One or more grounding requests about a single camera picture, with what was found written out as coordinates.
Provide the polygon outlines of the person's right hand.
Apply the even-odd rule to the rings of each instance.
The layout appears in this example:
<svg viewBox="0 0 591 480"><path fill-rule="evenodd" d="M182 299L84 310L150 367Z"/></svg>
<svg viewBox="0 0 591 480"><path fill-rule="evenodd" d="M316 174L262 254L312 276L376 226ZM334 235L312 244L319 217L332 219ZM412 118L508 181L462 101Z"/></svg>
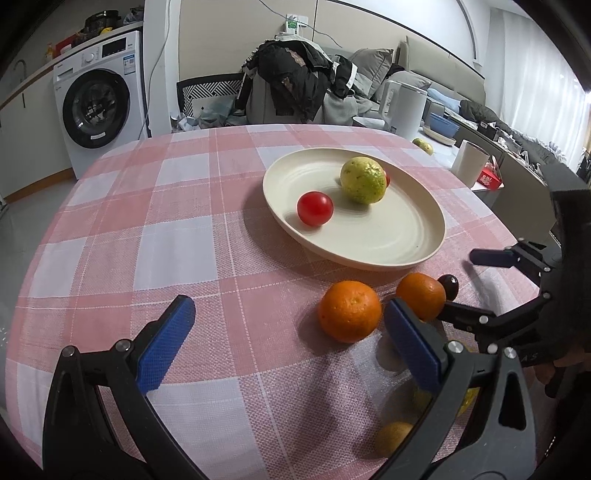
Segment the person's right hand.
<svg viewBox="0 0 591 480"><path fill-rule="evenodd" d="M558 368L571 366L583 366L585 370L590 369L591 354L582 346L575 345L569 352L553 362L537 365L534 367L536 378L544 385L547 385L554 377Z"/></svg>

